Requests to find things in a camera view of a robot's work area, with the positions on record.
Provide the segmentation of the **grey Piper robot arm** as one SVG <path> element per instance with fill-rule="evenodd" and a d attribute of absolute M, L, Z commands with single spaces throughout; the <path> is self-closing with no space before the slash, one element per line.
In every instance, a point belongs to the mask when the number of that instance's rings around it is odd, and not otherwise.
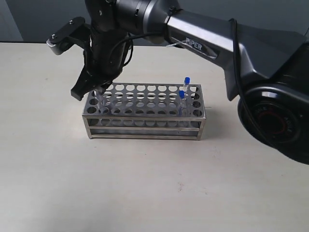
<path fill-rule="evenodd" d="M 144 38 L 185 48 L 223 69 L 227 98 L 257 140 L 309 162 L 309 43 L 297 32 L 258 29 L 183 10 L 176 0 L 88 0 L 84 67 L 71 95 L 107 88 L 128 45 Z"/>

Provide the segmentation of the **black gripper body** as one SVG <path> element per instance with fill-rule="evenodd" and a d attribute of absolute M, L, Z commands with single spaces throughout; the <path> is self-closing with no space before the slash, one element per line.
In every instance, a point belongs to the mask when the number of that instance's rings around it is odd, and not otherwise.
<path fill-rule="evenodd" d="M 128 45 L 128 32 L 122 29 L 90 30 L 88 48 L 84 51 L 84 68 L 90 81 L 103 85 L 117 78 L 123 68 Z"/>

